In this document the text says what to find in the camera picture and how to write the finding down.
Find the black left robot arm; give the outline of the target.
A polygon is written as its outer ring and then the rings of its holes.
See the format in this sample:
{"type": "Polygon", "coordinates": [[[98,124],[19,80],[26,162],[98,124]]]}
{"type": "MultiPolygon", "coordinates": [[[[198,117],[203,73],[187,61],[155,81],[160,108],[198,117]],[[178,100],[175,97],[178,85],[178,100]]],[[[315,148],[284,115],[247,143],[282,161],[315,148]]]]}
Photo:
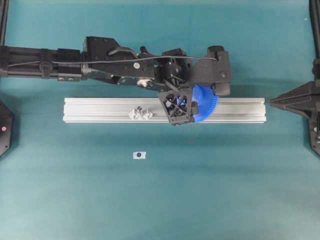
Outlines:
{"type": "Polygon", "coordinates": [[[3,77],[56,78],[78,82],[93,79],[156,91],[172,125],[196,122],[200,106],[189,78],[192,58],[181,50],[153,55],[145,47],[136,53],[113,38],[87,37],[83,50],[0,47],[3,77]]]}

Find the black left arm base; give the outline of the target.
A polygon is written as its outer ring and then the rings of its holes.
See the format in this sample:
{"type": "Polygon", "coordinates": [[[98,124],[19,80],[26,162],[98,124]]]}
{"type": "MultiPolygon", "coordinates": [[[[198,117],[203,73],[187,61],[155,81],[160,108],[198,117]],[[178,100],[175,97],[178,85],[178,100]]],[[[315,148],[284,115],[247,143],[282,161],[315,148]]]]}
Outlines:
{"type": "Polygon", "coordinates": [[[7,106],[0,102],[0,156],[2,157],[11,147],[14,115],[7,106]]]}

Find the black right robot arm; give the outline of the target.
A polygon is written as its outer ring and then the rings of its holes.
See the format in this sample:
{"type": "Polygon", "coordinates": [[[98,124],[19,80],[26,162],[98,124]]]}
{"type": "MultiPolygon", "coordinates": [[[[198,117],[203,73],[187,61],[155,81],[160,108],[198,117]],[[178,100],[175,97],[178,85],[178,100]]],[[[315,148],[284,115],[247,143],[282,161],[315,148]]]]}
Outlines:
{"type": "Polygon", "coordinates": [[[271,99],[270,105],[307,119],[309,143],[320,153],[320,60],[313,61],[314,80],[271,99]]]}

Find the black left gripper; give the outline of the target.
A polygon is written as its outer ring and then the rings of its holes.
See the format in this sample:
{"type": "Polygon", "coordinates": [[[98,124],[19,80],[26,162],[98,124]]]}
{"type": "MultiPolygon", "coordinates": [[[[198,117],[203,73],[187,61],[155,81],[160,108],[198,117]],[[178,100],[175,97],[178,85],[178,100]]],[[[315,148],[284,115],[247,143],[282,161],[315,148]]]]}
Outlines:
{"type": "Polygon", "coordinates": [[[194,123],[189,87],[198,82],[191,77],[192,60],[180,48],[163,52],[161,56],[149,56],[154,57],[154,79],[149,82],[149,89],[169,90],[158,94],[169,123],[173,126],[194,123]]]}

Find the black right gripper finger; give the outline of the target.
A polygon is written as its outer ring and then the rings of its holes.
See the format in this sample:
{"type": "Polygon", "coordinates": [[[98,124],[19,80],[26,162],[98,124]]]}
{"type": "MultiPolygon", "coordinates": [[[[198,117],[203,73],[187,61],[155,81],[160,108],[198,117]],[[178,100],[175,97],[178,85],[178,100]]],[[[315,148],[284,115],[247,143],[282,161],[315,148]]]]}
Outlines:
{"type": "Polygon", "coordinates": [[[313,112],[312,90],[313,82],[309,81],[271,99],[269,104],[274,108],[291,112],[304,118],[311,118],[313,112]]]}

